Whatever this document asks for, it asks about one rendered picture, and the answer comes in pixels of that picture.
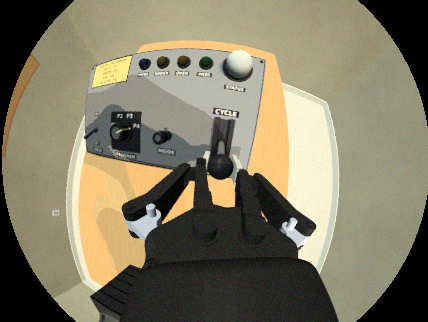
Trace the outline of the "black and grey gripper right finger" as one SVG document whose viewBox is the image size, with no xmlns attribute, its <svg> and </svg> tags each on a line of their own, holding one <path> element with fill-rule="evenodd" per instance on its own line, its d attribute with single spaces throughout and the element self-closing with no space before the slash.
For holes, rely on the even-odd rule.
<svg viewBox="0 0 428 322">
<path fill-rule="evenodd" d="M 262 174 L 250 175 L 236 155 L 232 155 L 231 160 L 235 207 L 241 207 L 243 240 L 251 245 L 260 244 L 268 232 L 267 220 L 290 237 L 299 251 L 315 231 L 316 224 L 296 210 Z"/>
</svg>

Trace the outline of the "dark grey control console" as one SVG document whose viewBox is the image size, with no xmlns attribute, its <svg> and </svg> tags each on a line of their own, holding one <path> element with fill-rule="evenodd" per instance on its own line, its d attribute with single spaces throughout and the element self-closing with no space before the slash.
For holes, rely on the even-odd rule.
<svg viewBox="0 0 428 322">
<path fill-rule="evenodd" d="M 171 170 L 195 167 L 211 151 L 207 175 L 232 179 L 232 155 L 248 171 L 265 70 L 266 59 L 246 51 L 202 48 L 145 51 L 93 66 L 86 151 Z"/>
</svg>

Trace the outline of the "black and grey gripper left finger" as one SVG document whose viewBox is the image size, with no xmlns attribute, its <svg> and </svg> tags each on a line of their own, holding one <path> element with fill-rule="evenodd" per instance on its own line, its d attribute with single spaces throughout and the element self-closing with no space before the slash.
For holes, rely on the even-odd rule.
<svg viewBox="0 0 428 322">
<path fill-rule="evenodd" d="M 188 163 L 180 164 L 147 193 L 122 205 L 123 216 L 133 238 L 140 238 L 145 242 L 148 233 L 162 225 L 189 181 L 195 181 L 192 233 L 200 242 L 214 240 L 218 219 L 212 193 L 209 191 L 207 177 L 209 157 L 210 151 L 206 151 L 203 158 L 197 158 L 196 167 L 190 167 Z"/>
</svg>

